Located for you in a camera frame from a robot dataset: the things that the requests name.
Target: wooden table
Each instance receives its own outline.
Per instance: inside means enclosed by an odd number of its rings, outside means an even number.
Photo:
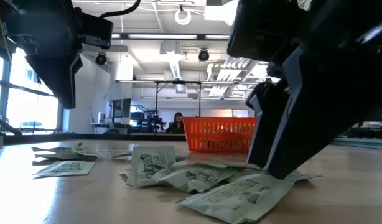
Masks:
[[[175,188],[127,186],[118,172],[129,167],[128,161],[99,159],[86,176],[31,176],[45,167],[32,165],[31,146],[71,146],[76,142],[80,141],[0,149],[0,223],[223,223],[177,205],[175,202],[188,194]],[[187,153],[185,142],[82,142],[105,153],[136,145],[174,145],[178,153]],[[261,224],[382,223],[382,151],[328,146],[298,170],[324,177],[296,184]]]

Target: laboratory room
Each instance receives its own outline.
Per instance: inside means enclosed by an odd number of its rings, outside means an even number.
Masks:
[[[0,224],[382,223],[382,1],[317,1],[0,0]]]

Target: fluorescent light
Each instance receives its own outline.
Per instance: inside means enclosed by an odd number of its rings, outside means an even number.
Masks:
[[[257,85],[259,84],[260,82],[240,82],[238,84],[240,85]]]
[[[234,82],[210,82],[210,81],[203,81],[201,84],[234,84]]]
[[[192,98],[192,97],[169,97],[172,100],[196,100],[198,98]]]
[[[129,34],[129,39],[196,39],[196,35],[187,34]]]
[[[142,96],[141,99],[167,99],[167,100],[199,100],[199,98],[192,98],[192,97],[153,97],[153,96]],[[245,100],[244,98],[209,98],[204,97],[201,98],[201,100]]]
[[[206,35],[205,38],[208,40],[228,40],[230,36],[229,35]]]
[[[156,99],[156,97],[152,97],[152,96],[142,96],[140,97],[141,99]],[[167,97],[158,97],[158,99],[167,99]]]
[[[243,99],[243,97],[242,96],[227,96],[227,97],[229,97],[229,98],[238,98],[238,99]]]
[[[152,80],[117,80],[120,83],[155,83]]]

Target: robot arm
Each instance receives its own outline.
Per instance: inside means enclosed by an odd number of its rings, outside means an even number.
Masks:
[[[74,108],[75,74],[82,67],[82,44],[103,50],[111,47],[113,23],[104,18],[133,12],[107,12],[100,17],[74,8],[71,0],[0,0],[0,49],[20,47],[26,60],[53,91],[64,108]],[[2,32],[10,41],[3,45]]]
[[[247,99],[248,162],[284,178],[382,104],[382,1],[240,0],[228,54],[269,61],[282,80]]]

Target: black cable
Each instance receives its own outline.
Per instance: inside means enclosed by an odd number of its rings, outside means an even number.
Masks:
[[[99,18],[107,18],[111,16],[122,16],[122,15],[129,14],[130,12],[133,12],[139,7],[140,2],[141,0],[137,0],[130,8],[122,10],[122,11],[102,13],[102,15],[99,16]]]
[[[13,128],[10,124],[0,120],[0,126],[2,126],[5,130],[13,133],[14,135],[22,135],[22,132],[16,128]]]

